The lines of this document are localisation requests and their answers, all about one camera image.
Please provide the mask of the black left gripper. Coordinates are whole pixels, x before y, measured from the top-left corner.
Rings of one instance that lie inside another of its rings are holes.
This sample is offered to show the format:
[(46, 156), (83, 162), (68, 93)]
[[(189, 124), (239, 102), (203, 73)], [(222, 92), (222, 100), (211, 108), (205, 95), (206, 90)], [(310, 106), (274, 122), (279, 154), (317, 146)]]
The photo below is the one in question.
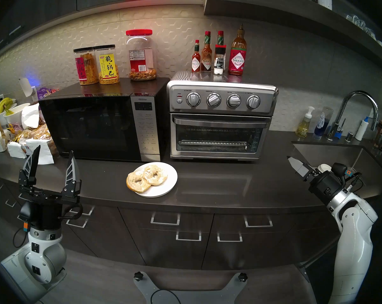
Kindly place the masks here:
[(27, 197), (19, 212), (19, 220), (36, 230), (59, 230), (62, 220), (81, 217), (80, 172), (74, 152), (70, 151), (62, 191), (58, 193), (34, 187), (40, 148), (38, 146), (26, 158), (19, 172), (19, 190)]

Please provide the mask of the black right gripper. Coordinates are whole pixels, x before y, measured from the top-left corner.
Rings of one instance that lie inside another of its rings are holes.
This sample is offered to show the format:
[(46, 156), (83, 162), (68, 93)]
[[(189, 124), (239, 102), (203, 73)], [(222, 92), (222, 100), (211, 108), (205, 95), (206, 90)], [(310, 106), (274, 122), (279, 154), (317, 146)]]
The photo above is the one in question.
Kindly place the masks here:
[(343, 190), (345, 186), (344, 168), (332, 168), (331, 171), (318, 173), (311, 166), (296, 158), (288, 156), (287, 159), (300, 179), (309, 182), (308, 191), (314, 194), (325, 206)]

